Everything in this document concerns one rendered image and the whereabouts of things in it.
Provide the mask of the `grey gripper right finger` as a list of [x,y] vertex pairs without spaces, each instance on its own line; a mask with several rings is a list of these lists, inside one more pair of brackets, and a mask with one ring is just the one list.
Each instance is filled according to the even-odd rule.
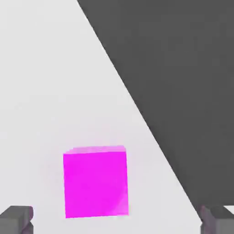
[[234,214],[224,206],[201,206],[200,234],[234,234]]

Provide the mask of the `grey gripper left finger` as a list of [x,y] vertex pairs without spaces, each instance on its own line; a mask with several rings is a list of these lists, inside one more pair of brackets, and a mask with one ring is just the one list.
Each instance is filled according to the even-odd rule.
[[9,206],[0,214],[0,234],[34,234],[32,206]]

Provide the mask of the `small magenta cube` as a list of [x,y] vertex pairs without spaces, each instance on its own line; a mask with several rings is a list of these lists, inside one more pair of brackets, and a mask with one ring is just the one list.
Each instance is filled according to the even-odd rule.
[[129,214],[124,146],[73,148],[63,154],[66,218]]

